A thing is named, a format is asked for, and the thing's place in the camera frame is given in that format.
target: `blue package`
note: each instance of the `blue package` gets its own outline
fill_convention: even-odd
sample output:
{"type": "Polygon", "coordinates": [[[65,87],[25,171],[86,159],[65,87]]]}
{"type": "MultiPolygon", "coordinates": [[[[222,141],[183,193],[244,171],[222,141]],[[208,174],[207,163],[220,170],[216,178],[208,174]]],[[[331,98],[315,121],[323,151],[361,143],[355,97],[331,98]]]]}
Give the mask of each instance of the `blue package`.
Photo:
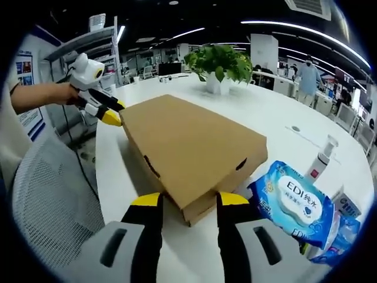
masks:
{"type": "Polygon", "coordinates": [[[296,239],[321,249],[325,247],[334,204],[297,171],[275,161],[267,174],[248,188],[264,218],[296,239]]]}
{"type": "Polygon", "coordinates": [[[359,221],[351,216],[341,215],[338,233],[329,249],[310,261],[316,264],[335,266],[352,246],[359,230],[359,221]]]}

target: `potted plant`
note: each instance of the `potted plant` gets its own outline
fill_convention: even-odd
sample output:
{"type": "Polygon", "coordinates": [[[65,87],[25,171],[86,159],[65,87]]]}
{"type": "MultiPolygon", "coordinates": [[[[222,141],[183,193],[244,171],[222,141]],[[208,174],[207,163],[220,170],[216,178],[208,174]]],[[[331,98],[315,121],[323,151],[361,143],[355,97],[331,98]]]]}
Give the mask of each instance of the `potted plant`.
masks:
{"type": "Polygon", "coordinates": [[[250,58],[231,45],[209,45],[188,53],[184,61],[207,82],[207,90],[215,94],[229,92],[230,80],[250,82],[252,62],[250,58]]]}

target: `round white table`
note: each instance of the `round white table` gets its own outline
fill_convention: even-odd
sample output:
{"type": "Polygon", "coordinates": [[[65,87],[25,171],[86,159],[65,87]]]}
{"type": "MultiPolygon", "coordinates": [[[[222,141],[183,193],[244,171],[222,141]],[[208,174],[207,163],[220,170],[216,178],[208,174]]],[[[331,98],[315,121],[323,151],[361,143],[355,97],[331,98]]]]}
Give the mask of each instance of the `round white table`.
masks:
{"type": "MultiPolygon", "coordinates": [[[[226,96],[215,96],[205,89],[205,83],[199,82],[196,75],[189,75],[168,83],[152,78],[126,85],[117,89],[116,96],[128,107],[171,94],[266,136],[268,160],[252,174],[253,180],[265,174],[275,160],[304,174],[331,134],[339,147],[316,186],[331,198],[344,185],[345,192],[359,206],[362,214],[358,219],[363,222],[374,197],[372,176],[361,146],[347,132],[317,111],[265,88],[235,83],[226,96]]],[[[120,221],[138,195],[154,191],[133,156],[122,127],[98,122],[95,166],[105,223],[120,221]]],[[[165,206],[157,281],[224,282],[216,210],[189,228],[172,204],[165,206]]]]}

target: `green leaves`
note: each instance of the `green leaves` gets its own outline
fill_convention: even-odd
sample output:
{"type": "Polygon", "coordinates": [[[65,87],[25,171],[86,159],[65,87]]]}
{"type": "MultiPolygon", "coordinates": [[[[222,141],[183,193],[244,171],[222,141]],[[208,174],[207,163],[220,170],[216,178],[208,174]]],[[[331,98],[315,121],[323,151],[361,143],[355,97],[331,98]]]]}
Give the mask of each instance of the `green leaves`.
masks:
{"type": "Polygon", "coordinates": [[[216,70],[214,71],[214,75],[219,80],[219,82],[222,82],[225,77],[223,67],[217,66],[216,70]]]}
{"type": "Polygon", "coordinates": [[[184,57],[184,61],[194,71],[200,81],[206,81],[205,73],[215,73],[219,82],[226,75],[233,81],[250,81],[252,63],[247,54],[238,52],[231,45],[209,45],[201,47],[184,57]]]}

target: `white flower pot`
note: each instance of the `white flower pot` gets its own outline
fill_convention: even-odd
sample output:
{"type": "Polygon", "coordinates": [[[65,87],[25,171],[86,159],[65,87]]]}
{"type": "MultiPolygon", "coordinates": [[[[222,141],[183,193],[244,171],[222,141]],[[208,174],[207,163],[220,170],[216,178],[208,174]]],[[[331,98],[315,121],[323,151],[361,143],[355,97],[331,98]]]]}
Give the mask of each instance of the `white flower pot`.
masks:
{"type": "Polygon", "coordinates": [[[222,82],[214,75],[214,72],[207,74],[207,91],[213,94],[226,95],[229,94],[230,79],[226,76],[223,78],[222,82]]]}

